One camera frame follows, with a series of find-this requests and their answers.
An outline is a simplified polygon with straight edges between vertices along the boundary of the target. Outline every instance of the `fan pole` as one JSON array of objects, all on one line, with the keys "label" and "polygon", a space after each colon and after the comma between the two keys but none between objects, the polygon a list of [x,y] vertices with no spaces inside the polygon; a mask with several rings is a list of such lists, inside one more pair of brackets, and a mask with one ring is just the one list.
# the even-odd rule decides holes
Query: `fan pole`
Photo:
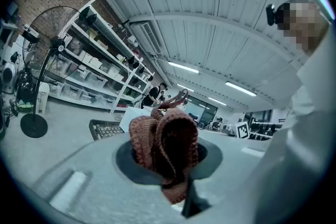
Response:
[{"label": "fan pole", "polygon": [[36,103],[37,103],[38,90],[40,88],[40,83],[42,82],[44,71],[50,59],[50,56],[51,56],[51,51],[49,50],[46,56],[46,59],[43,62],[43,65],[42,65],[42,68],[41,68],[41,71],[40,71],[40,74],[38,76],[38,80],[36,83],[35,93],[34,93],[33,113],[24,115],[20,122],[21,130],[24,132],[25,135],[32,137],[32,138],[42,137],[48,131],[47,121],[42,116],[36,114]]}]

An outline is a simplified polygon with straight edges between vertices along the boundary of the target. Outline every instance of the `floor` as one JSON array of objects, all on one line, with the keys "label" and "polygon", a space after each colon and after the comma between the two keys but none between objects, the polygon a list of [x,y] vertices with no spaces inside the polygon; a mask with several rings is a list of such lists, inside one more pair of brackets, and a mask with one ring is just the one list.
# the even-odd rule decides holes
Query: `floor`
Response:
[{"label": "floor", "polygon": [[[5,105],[13,96],[6,95]],[[93,142],[89,130],[92,119],[116,121],[120,113],[87,108],[49,97],[44,118],[48,132],[41,138],[30,138],[20,128],[24,114],[11,117],[4,139],[0,142],[2,158],[11,175],[31,186],[47,169],[84,145]]]}]

